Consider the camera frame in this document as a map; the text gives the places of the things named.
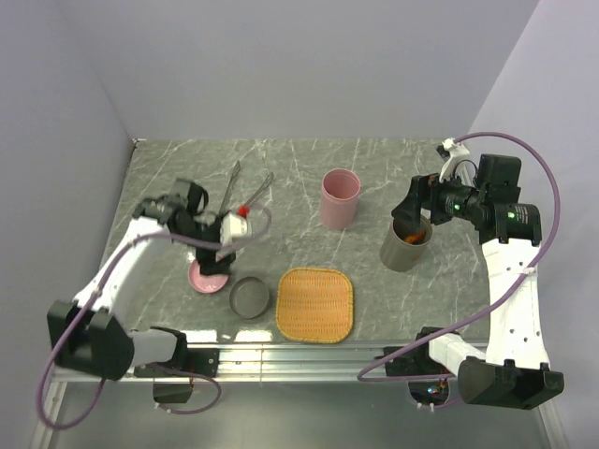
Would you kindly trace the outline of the pink container lid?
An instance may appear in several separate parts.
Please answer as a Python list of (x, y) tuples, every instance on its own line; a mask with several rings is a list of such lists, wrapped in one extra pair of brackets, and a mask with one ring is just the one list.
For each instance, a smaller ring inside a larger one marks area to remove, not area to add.
[(214, 294), (223, 289), (229, 277), (224, 274), (202, 275), (197, 260), (190, 263), (188, 269), (188, 281), (192, 288), (200, 294)]

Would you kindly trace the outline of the roasted chicken wing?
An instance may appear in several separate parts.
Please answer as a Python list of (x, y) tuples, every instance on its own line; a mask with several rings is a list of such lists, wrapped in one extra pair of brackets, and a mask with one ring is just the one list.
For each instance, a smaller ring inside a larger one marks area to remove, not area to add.
[(426, 238), (426, 231), (422, 230), (417, 233), (409, 234), (403, 238), (403, 241), (410, 245), (418, 245), (421, 244)]

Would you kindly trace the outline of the grey cylindrical container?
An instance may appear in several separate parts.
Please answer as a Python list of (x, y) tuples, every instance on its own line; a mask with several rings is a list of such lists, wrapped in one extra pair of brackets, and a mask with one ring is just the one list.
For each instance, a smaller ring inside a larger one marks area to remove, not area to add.
[[(426, 238), (421, 244), (410, 245), (403, 241), (403, 238), (407, 235), (422, 230), (426, 231)], [(409, 271), (416, 266), (427, 250), (431, 237), (430, 220), (423, 215), (420, 216), (420, 227), (417, 231), (411, 231), (405, 224), (393, 219), (379, 251), (380, 261), (389, 270), (395, 272)]]

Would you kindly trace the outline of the metal food tongs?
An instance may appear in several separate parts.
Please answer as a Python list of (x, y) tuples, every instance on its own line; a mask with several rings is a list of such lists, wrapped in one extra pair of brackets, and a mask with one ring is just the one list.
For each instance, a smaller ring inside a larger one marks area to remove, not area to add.
[(249, 208), (269, 189), (273, 181), (274, 173), (272, 171), (266, 175), (260, 184), (257, 184), (255, 181), (249, 181), (248, 177), (241, 174), (241, 161), (236, 161), (230, 170), (218, 213), (225, 214), (230, 211), (233, 200), (239, 200), (242, 206)]

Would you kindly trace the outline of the grey container lid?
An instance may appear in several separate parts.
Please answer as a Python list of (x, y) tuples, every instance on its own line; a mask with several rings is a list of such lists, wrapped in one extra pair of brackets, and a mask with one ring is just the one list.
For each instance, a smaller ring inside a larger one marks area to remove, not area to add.
[(258, 318), (270, 306), (270, 289), (256, 276), (243, 277), (231, 288), (229, 306), (241, 319)]

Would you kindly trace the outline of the pink cylindrical container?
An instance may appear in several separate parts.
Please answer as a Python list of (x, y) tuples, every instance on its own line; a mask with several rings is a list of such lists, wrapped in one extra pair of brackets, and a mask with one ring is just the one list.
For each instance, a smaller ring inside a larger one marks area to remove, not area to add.
[(335, 230), (343, 230), (352, 224), (360, 193), (358, 176), (347, 169), (329, 171), (321, 183), (320, 216), (322, 224)]

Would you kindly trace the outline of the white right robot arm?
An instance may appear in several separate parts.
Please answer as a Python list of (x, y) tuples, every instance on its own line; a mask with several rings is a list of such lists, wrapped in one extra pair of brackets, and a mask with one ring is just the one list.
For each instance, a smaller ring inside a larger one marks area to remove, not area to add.
[(540, 325), (537, 271), (541, 250), (538, 208), (519, 202), (517, 157), (484, 154), (475, 184), (444, 181), (437, 173), (414, 176), (394, 219), (415, 230), (422, 210), (440, 225), (454, 218), (479, 236), (489, 277), (489, 342), (478, 351), (456, 332), (431, 333), (413, 351), (416, 368), (432, 374), (444, 367), (457, 378), (460, 398), (474, 405), (532, 410), (564, 389), (550, 367)]

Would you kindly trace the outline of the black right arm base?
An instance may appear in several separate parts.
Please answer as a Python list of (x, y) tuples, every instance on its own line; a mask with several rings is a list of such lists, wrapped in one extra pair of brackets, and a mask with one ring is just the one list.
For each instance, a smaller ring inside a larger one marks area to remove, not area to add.
[(445, 375), (443, 379), (411, 380), (408, 382), (408, 393), (418, 408), (429, 407), (436, 410), (461, 402), (459, 395), (454, 398), (450, 397), (449, 370), (429, 358), (428, 350), (424, 346), (388, 361), (384, 368), (387, 377), (415, 377), (425, 374)]

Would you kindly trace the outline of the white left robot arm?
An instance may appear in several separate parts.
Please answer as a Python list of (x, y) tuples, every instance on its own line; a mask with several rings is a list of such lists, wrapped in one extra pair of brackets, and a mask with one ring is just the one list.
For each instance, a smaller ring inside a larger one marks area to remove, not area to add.
[(199, 222), (208, 202), (203, 187), (177, 179), (167, 194), (138, 203), (104, 266), (71, 301), (57, 300), (49, 309), (53, 364), (113, 381), (141, 365), (156, 364), (168, 376), (186, 371), (190, 354), (183, 332), (128, 331), (123, 319), (154, 259), (174, 241), (196, 249), (205, 274), (229, 270), (234, 258), (218, 259), (217, 251), (247, 236), (251, 227), (234, 211), (216, 215), (210, 224)]

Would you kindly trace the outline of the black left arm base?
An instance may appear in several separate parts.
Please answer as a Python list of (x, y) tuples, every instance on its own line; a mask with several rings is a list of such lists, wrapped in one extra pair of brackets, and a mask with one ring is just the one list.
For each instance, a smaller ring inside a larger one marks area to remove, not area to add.
[[(182, 361), (155, 362), (138, 366), (134, 368), (133, 376), (136, 379), (153, 380), (153, 401), (156, 409), (178, 415), (202, 413), (213, 407), (222, 395), (222, 387), (215, 380), (219, 359), (219, 349), (187, 349)], [(213, 399), (198, 409), (177, 408), (177, 405), (188, 403), (192, 395), (198, 391), (200, 381), (214, 387)]]

